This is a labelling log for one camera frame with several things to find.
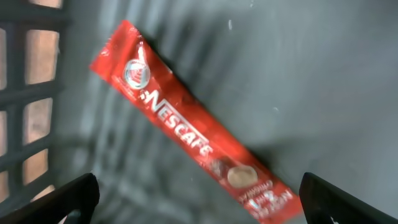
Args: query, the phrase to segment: circular emblem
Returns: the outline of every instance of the circular emblem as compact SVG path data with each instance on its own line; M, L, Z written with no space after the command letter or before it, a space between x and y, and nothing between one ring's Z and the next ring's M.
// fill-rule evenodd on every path
M124 68L124 79L134 90L141 90L148 85L150 70L145 62L140 60L130 60Z

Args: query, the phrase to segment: gray surface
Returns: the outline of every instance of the gray surface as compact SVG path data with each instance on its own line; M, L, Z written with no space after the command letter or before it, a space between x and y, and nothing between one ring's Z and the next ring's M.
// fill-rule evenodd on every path
M88 70L121 19L135 23L209 111L294 190L314 172L398 218L396 1L69 4L53 164L59 184L86 170L98 176L95 223L122 223L115 211L137 223L255 223Z

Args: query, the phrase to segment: coffee cup image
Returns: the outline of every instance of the coffee cup image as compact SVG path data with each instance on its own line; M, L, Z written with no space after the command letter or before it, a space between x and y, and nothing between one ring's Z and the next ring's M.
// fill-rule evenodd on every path
M228 182L236 189L250 187L257 181L257 172L251 166L238 166L228 171Z

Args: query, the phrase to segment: nescafe packet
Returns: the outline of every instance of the nescafe packet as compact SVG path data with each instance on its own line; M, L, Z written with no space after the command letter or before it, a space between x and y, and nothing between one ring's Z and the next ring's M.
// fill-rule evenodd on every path
M202 107L130 22L122 21L91 69L177 142L259 223L283 223L302 213L300 199Z

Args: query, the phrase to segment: red coffee sachet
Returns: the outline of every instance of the red coffee sachet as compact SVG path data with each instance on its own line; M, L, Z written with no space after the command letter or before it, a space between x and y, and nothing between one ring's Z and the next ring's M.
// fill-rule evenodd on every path
M131 23L122 21L91 69L260 223L283 223L302 213L300 199L202 107Z

